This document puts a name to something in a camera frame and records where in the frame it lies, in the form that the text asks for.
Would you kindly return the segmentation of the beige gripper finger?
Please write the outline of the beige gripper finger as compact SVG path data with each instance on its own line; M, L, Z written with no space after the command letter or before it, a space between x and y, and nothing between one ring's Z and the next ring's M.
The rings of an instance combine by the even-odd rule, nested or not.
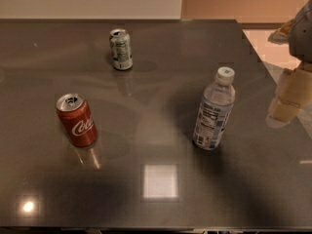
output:
M285 68L268 108L267 125L275 129L285 127L311 101L312 63L302 62L294 70Z

